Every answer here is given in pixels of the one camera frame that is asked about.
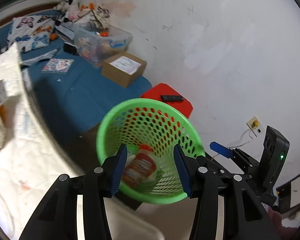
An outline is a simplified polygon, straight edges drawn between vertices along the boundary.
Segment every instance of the white pillow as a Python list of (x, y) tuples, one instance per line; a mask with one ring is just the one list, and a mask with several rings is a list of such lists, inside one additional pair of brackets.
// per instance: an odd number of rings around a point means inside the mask
[(55, 25), (55, 16), (31, 15), (13, 19), (7, 37), (10, 47), (17, 42), (20, 53), (46, 47)]

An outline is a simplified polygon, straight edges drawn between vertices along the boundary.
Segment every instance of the pink butterfly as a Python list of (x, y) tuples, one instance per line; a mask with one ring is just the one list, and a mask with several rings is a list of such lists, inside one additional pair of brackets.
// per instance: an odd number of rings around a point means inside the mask
[(33, 27), (33, 21), (34, 18), (33, 17), (24, 17), (21, 19), (20, 23), (18, 24), (17, 28), (20, 28), (23, 24), (27, 24), (30, 28)]

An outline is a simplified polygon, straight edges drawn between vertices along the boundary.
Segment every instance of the cardboard box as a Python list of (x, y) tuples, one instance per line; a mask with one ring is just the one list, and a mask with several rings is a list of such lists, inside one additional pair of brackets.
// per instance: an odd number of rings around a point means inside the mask
[(146, 65), (144, 60), (124, 51), (104, 60), (101, 74), (127, 88), (143, 74)]

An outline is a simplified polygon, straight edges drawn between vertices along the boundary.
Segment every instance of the clear plastic storage bin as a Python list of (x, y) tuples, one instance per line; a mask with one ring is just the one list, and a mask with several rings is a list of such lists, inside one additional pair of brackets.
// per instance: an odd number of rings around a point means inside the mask
[(125, 51), (132, 41), (132, 34), (110, 25), (108, 37), (100, 37), (93, 32), (100, 32), (94, 26), (80, 26), (75, 28), (74, 44), (78, 47), (78, 54), (99, 67), (102, 60)]

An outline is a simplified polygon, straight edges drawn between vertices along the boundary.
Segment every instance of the basket rim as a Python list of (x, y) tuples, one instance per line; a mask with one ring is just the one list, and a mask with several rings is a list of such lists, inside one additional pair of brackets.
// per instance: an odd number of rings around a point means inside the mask
[[(186, 122), (188, 124), (188, 126), (194, 131), (194, 135), (196, 137), (196, 139), (201, 142), (201, 138), (197, 132), (197, 130), (193, 127), (193, 125), (191, 124), (191, 122), (181, 113), (179, 112), (177, 109), (175, 109), (174, 107), (161, 102), (161, 101), (157, 101), (154, 99), (149, 99), (149, 98), (134, 98), (134, 99), (129, 99), (126, 100), (122, 103), (117, 104), (115, 107), (113, 107), (103, 118), (103, 120), (100, 123), (99, 129), (98, 129), (98, 133), (96, 136), (96, 151), (97, 151), (97, 157), (98, 160), (100, 162), (100, 164), (102, 164), (104, 162), (104, 160), (108, 157), (106, 155), (106, 147), (105, 147), (105, 136), (106, 133), (104, 133), (104, 131), (107, 129), (110, 120), (112, 119), (112, 117), (114, 116), (114, 114), (119, 113), (123, 108), (128, 108), (131, 104), (134, 103), (153, 103), (157, 106), (163, 106), (163, 107), (168, 107), (170, 108), (171, 111), (173, 111), (176, 115), (179, 115), (184, 122)], [(199, 153), (198, 155), (203, 155), (205, 156), (205, 151), (204, 151), (204, 147), (202, 145), (201, 142), (201, 146), (202, 146), (202, 152)], [(187, 194), (184, 192), (181, 193), (175, 193), (173, 195), (169, 195), (169, 196), (158, 196), (158, 195), (150, 195), (150, 194), (145, 194), (145, 193), (140, 193), (132, 188), (130, 188), (128, 185), (126, 185), (123, 181), (120, 182), (120, 186), (119, 189), (121, 191), (123, 191), (127, 196), (136, 199), (138, 201), (141, 202), (147, 202), (147, 203), (153, 203), (153, 204), (171, 204), (171, 203), (175, 203), (177, 201), (180, 201), (184, 198), (187, 197)]]

